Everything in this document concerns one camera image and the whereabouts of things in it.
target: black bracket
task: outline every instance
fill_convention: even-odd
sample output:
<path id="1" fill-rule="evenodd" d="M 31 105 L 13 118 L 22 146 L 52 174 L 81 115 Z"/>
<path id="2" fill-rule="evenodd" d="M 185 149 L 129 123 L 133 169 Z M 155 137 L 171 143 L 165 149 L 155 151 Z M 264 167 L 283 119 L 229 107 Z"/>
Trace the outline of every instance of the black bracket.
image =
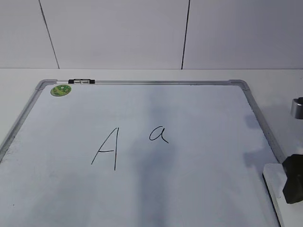
<path id="1" fill-rule="evenodd" d="M 283 188 L 285 200 L 289 204 L 303 201 L 303 155 L 294 154 L 282 163 L 287 176 Z"/>

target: black marker writing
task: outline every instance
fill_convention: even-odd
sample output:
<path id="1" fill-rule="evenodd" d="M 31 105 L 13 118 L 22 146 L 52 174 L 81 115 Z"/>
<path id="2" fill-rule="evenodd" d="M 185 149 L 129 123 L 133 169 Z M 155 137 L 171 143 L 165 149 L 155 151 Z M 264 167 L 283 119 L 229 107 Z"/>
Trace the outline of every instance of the black marker writing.
<path id="1" fill-rule="evenodd" d="M 116 148 L 115 150 L 101 150 L 101 148 L 103 147 L 103 145 L 106 143 L 106 141 L 108 140 L 108 138 L 114 133 L 114 131 L 117 130 L 117 134 L 116 134 Z M 117 141 L 118 141 L 118 133 L 119 133 L 119 128 L 115 128 L 114 130 L 111 131 L 111 133 L 108 135 L 108 137 L 105 139 L 105 141 L 102 143 L 101 147 L 99 148 L 99 150 L 96 152 L 96 155 L 94 156 L 94 159 L 91 162 L 91 165 L 94 163 L 97 155 L 99 152 L 101 153 L 105 153 L 105 152 L 112 152 L 115 151 L 115 167 L 114 170 L 116 170 L 116 161 L 117 161 Z"/>
<path id="2" fill-rule="evenodd" d="M 151 138 L 151 137 L 152 137 L 152 134 L 153 134 L 154 131 L 156 131 L 158 128 L 163 128 L 163 129 L 162 129 L 161 133 L 160 133 L 156 138 L 152 139 L 152 138 Z M 156 140 L 157 138 L 159 138 L 159 137 L 161 136 L 161 138 L 162 138 L 165 142 L 167 142 L 167 140 L 165 140 L 165 139 L 163 138 L 163 132 L 164 132 L 164 130 L 165 130 L 165 128 L 164 128 L 163 126 L 159 126 L 159 127 L 155 128 L 155 129 L 151 132 L 151 134 L 150 134 L 150 140 Z"/>

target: white wall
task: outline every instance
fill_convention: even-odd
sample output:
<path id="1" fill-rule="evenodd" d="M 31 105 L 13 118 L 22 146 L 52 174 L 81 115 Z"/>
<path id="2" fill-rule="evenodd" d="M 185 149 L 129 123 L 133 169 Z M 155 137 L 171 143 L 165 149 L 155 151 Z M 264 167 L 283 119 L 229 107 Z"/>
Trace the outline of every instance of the white wall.
<path id="1" fill-rule="evenodd" d="M 180 69 L 187 0 L 42 0 L 60 68 Z"/>
<path id="2" fill-rule="evenodd" d="M 303 0 L 191 0 L 185 69 L 303 68 Z"/>
<path id="3" fill-rule="evenodd" d="M 0 68 L 57 68 L 38 0 L 0 1 Z"/>
<path id="4" fill-rule="evenodd" d="M 41 0 L 60 68 L 180 69 L 188 0 Z M 191 0 L 184 69 L 303 68 L 303 0 Z M 0 2 L 0 68 L 57 68 L 39 0 Z"/>

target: gray plastic corner cap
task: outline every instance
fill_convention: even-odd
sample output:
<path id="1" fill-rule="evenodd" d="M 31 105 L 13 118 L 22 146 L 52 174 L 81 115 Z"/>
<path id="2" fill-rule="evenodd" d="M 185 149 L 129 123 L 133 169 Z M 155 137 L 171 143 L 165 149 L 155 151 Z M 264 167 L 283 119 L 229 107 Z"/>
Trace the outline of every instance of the gray plastic corner cap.
<path id="1" fill-rule="evenodd" d="M 248 84 L 246 83 L 246 81 L 242 80 L 242 79 L 230 79 L 229 82 L 232 85 L 236 85 L 242 88 L 242 90 L 248 91 L 250 90 L 250 87 L 248 86 Z"/>
<path id="2" fill-rule="evenodd" d="M 56 83 L 57 83 L 56 79 L 43 79 L 36 86 L 36 90 L 43 90 L 47 85 L 53 85 Z"/>

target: black object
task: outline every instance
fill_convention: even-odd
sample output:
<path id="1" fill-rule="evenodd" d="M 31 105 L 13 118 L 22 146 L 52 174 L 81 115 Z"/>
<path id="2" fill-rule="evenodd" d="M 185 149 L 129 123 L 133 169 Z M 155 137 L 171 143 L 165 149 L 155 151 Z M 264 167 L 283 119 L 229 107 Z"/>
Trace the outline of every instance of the black object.
<path id="1" fill-rule="evenodd" d="M 303 97 L 293 99 L 290 113 L 295 119 L 303 119 Z"/>
<path id="2" fill-rule="evenodd" d="M 287 176 L 283 194 L 288 204 L 303 201 L 303 155 L 294 154 L 282 163 Z"/>

